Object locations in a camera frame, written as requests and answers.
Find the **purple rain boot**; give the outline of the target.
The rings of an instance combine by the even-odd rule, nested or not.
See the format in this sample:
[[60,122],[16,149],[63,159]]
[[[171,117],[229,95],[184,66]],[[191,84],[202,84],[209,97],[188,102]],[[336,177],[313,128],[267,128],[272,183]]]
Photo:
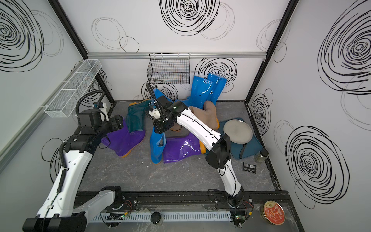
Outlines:
[[206,146],[191,132],[183,137],[169,137],[163,150],[163,162],[178,162],[206,153]]
[[123,119],[123,128],[108,133],[101,139],[101,143],[113,150],[119,157],[126,157],[144,140],[145,136],[145,130],[129,132],[125,119]]

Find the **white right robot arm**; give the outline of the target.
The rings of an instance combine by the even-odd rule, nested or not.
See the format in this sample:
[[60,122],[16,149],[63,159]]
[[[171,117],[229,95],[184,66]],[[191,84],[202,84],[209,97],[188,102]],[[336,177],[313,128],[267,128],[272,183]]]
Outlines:
[[195,135],[209,151],[205,159],[218,170],[229,205],[239,207],[243,202],[244,189],[232,167],[230,137],[208,127],[181,101],[172,103],[164,96],[153,97],[153,100],[160,113],[160,118],[153,122],[155,132],[164,133],[176,122]]

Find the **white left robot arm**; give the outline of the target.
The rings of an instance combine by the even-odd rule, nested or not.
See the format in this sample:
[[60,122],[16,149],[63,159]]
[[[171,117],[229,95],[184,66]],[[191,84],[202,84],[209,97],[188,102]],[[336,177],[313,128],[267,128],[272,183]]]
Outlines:
[[61,169],[37,215],[27,218],[24,232],[83,232],[105,208],[121,208],[124,200],[119,186],[104,187],[96,196],[74,208],[76,194],[102,138],[123,128],[122,116],[108,118],[100,109],[105,96],[96,90],[82,96],[75,106],[78,128],[58,149]]

